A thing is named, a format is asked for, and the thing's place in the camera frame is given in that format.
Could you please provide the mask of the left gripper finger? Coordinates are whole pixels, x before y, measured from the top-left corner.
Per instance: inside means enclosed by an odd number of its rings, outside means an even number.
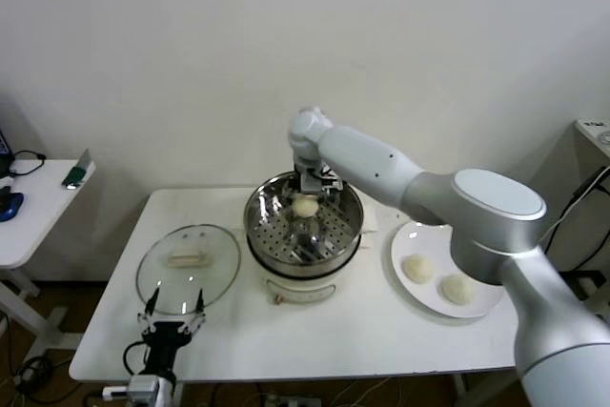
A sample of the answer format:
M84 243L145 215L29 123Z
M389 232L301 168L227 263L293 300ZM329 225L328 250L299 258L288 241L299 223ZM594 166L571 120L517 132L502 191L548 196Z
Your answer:
M206 304L203 295L203 290L199 289L194 309L188 313L188 317L181 328L181 332L185 335L195 335L206 320Z
M153 331L153 316L158 296L159 289L155 288L152 296L145 304L144 311L137 314L137 322L142 334L148 334Z

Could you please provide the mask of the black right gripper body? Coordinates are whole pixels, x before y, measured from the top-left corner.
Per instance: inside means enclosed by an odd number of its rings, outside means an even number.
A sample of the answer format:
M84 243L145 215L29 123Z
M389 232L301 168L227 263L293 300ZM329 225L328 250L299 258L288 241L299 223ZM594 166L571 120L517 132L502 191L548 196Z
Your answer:
M296 161L295 172L301 193L319 193L318 161Z

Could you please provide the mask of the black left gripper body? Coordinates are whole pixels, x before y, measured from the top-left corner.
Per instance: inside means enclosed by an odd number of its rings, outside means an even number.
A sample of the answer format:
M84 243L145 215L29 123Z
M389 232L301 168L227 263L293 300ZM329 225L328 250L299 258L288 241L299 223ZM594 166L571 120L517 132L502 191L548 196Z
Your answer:
M173 372L179 349L191 343L193 332L181 321L157 321L142 332L149 352L141 374Z

